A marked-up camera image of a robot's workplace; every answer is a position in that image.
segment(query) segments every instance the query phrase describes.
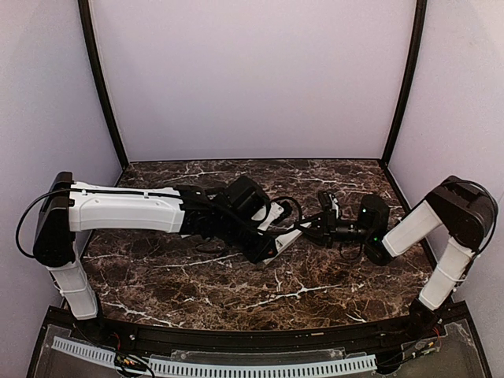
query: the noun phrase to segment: cable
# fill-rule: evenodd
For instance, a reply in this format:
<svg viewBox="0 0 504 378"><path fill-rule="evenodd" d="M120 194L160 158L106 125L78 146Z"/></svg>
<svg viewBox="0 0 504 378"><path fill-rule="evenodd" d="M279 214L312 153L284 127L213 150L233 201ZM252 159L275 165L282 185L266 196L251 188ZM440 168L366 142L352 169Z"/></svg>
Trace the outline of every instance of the cable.
<svg viewBox="0 0 504 378"><path fill-rule="evenodd" d="M86 335L84 335L84 333L81 331L81 329L79 327L77 327L77 324L74 323L73 327L80 333L80 335L84 338L84 340L86 340L88 343L90 343L93 347L99 348L99 349L106 349L106 350L112 349L112 351L115 352L116 354L119 354L120 356L122 356L124 358L128 358L132 361L138 362L140 364L140 366L142 366L143 368L145 368L149 372L149 374L152 376L152 378L156 378L156 374L154 374L154 371L141 358L137 358L136 356L133 356L131 354L126 354L126 353L120 352L117 349L108 348L105 345L100 345L99 343L95 343L95 342L91 341Z"/></svg>
<svg viewBox="0 0 504 378"><path fill-rule="evenodd" d="M362 251L364 250L364 243L361 243L361 247L359 248L359 251L357 252L357 254L351 258L346 258L344 255L343 255L343 243L340 243L339 244L339 248L338 248L338 252L339 252L339 256L345 260L345 261L356 261L360 258L360 256L362 256Z"/></svg>
<svg viewBox="0 0 504 378"><path fill-rule="evenodd" d="M439 343L439 348L441 349L441 347L443 346L443 341L441 340L441 335L439 334L439 330L436 327L434 327L433 330L438 336L438 339L436 341Z"/></svg>
<svg viewBox="0 0 504 378"><path fill-rule="evenodd" d="M228 249L223 248L223 249L215 249L215 250L204 250L202 249L202 246L205 246L207 244L210 244L212 242L213 238L208 238L205 240L203 243L199 243L196 247L195 250L199 252L200 254L225 254L228 252Z"/></svg>
<svg viewBox="0 0 504 378"><path fill-rule="evenodd" d="M407 358L405 358L404 360L401 360L399 362L396 362L395 364L390 364L390 365L378 365L379 367L381 368L395 368L395 367L399 367L401 366L402 364L404 364L405 362L408 362L410 360L413 360L414 359L414 356L411 355Z"/></svg>
<svg viewBox="0 0 504 378"><path fill-rule="evenodd" d="M21 231L21 226L23 225L23 222L24 222L24 218L26 218L26 216L28 215L28 213L30 213L30 210L33 208L33 206L35 206L37 203L39 203L40 201L42 201L43 199L47 198L47 197L50 197L51 195L57 195L59 193L65 193L67 191L70 191L70 189L58 189L56 191L49 191L47 193L45 193L44 195L41 195L40 197L38 197L36 200L34 200L27 208L26 210L24 211L23 215L21 215L21 218L19 219L19 222L17 224L17 228L16 228L16 246L17 246L17 249L24 255L26 256L27 258L35 258L33 255L31 254L28 254L24 249L23 247L21 246L20 244L20 240L19 240L19 234L20 234L20 231Z"/></svg>
<svg viewBox="0 0 504 378"><path fill-rule="evenodd" d="M271 202L279 203L280 201L290 201L290 202L294 203L294 206L296 207L296 209L298 211L298 222L301 223L301 222L305 221L302 216L301 204L298 202L297 199L295 199L294 197L288 196L288 195L283 195L281 197L276 197L276 198L272 199Z"/></svg>
<svg viewBox="0 0 504 378"><path fill-rule="evenodd" d="M385 360L379 364L377 364L378 366L383 366L384 368L388 367L384 364L386 364L387 362L390 362L392 360L395 360L397 357L399 357L401 354L404 354L406 353L407 351L409 350L412 350L424 337L426 336L426 334L424 333L422 336L420 336L416 341L413 342L413 344L411 344L410 346L408 346L405 350L401 350L399 353L397 354L394 354L392 357L390 357L388 360Z"/></svg>
<svg viewBox="0 0 504 378"><path fill-rule="evenodd" d="M231 210L229 210L225 206L219 205L219 204L214 203L214 202L209 202L208 200L205 200L205 199L192 198L192 197L187 197L187 196L184 196L184 195L171 195L171 194L168 194L168 193L144 192L144 191L128 191L128 190L109 190L109 191L107 191L107 190L103 190L103 189L64 188L64 189L57 189L56 191L49 191L49 192L47 192L47 193L39 196L38 198L36 198L26 208L26 210L21 215L21 218L19 219L19 222L18 222L17 228L16 228L16 246L17 246L17 249L25 257L27 257L27 258L35 258L33 255L28 254L23 249L23 247L20 244L20 230L21 230L21 227L23 226L24 219L29 214L30 210L32 210L32 208L37 203L39 203L43 199L48 198L48 197L50 197L52 195L57 195L57 194L60 194L60 193L67 193L67 192L69 193L69 192L82 192L82 191L86 191L87 193L92 193L92 194L142 195L142 196L147 195L147 196L151 196L151 197L174 198L174 199L180 199L180 200L185 201L185 202L194 202L194 203L198 203L198 204L201 204L201 205L205 205L209 209L218 209L222 213L224 213L227 216L233 218L235 221L237 221L243 227L247 228L249 231L258 233L259 235L269 235L269 236L286 235L286 234L289 234L292 231L294 231L297 227L299 227L299 224L295 224L295 226L293 228L289 228L289 229L286 229L286 230L280 230L280 231L262 231L262 230L259 230L259 229L255 228L254 226L248 224L247 222L245 222L243 219L241 219L240 217L238 217L236 214L234 214ZM278 200L286 199L286 200L292 201L296 205L296 207L298 208L299 219L302 221L302 208L301 208L301 205L299 205L299 202L296 201L292 197L279 197L279 198L280 199L278 199Z"/></svg>

